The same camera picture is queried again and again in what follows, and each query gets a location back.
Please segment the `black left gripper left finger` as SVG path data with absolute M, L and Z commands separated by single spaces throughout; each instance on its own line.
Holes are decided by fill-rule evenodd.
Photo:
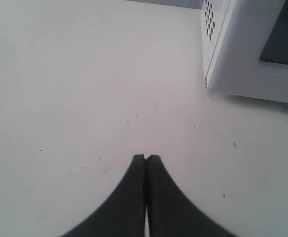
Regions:
M 133 156 L 117 187 L 66 237 L 143 237 L 146 214 L 146 164 L 143 155 Z

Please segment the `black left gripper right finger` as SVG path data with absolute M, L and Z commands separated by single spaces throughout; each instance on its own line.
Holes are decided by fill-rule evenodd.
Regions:
M 146 159 L 147 210 L 151 237 L 232 237 L 180 190 L 161 157 Z

